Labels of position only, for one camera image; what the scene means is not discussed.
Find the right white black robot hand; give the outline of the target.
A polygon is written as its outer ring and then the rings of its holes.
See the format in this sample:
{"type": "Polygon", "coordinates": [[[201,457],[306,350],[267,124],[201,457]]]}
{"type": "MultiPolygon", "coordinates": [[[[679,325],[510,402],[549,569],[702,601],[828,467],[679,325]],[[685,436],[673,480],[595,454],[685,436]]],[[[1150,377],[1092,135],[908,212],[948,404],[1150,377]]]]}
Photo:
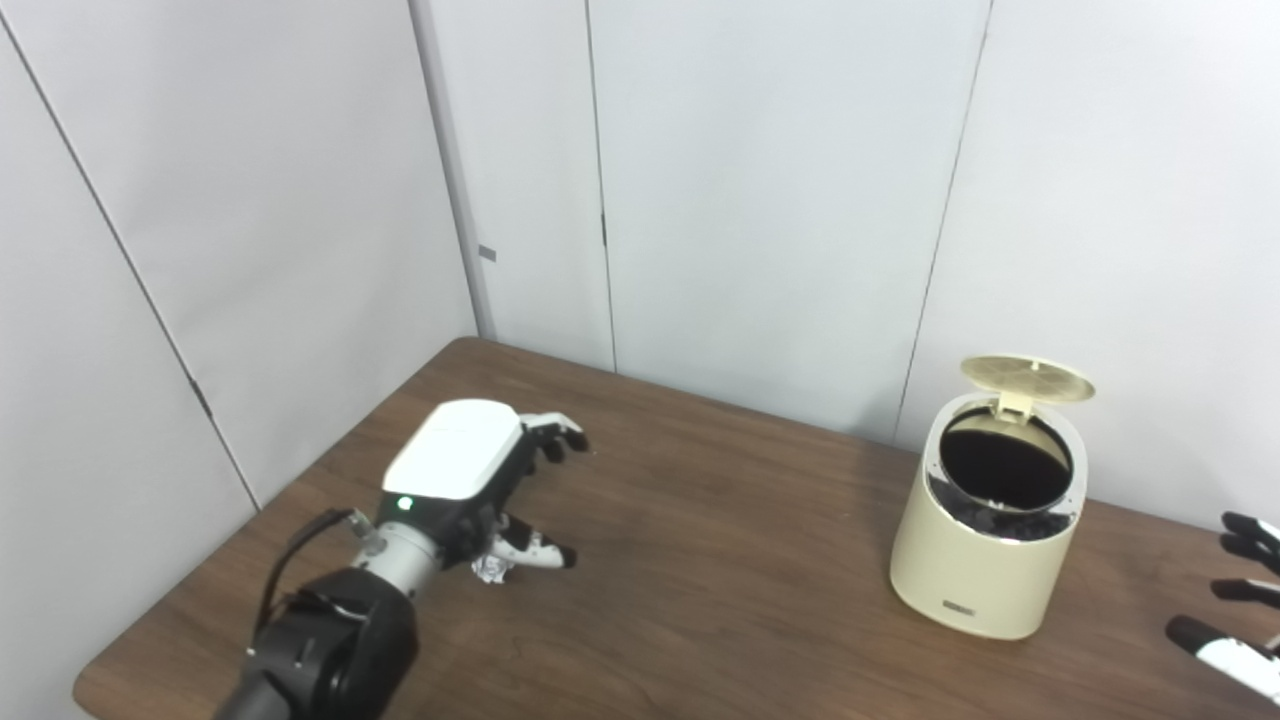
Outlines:
{"type": "MultiPolygon", "coordinates": [[[[1231,556],[1252,561],[1274,577],[1279,574],[1279,530],[1274,524],[1242,512],[1226,511],[1220,516],[1220,547],[1231,556]]],[[[1260,603],[1279,609],[1277,582],[1252,578],[1219,578],[1210,583],[1211,594],[1220,601],[1260,603]]],[[[1277,637],[1258,644],[1243,641],[1216,626],[1187,615],[1172,616],[1164,628],[1165,635],[1184,653],[1190,655],[1216,673],[1279,705],[1277,637]]]]}

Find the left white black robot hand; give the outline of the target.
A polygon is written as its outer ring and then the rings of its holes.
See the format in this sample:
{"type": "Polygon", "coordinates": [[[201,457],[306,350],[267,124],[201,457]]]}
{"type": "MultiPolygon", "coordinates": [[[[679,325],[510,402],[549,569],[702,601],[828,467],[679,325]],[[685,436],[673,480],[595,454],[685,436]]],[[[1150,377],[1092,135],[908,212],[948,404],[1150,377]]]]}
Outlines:
{"type": "Polygon", "coordinates": [[[396,455],[381,483],[376,527],[406,527],[431,543],[442,570],[493,556],[513,565],[568,569],[575,550],[506,511],[538,455],[585,454],[585,430],[563,413],[521,414],[461,398],[438,405],[396,455]]]}

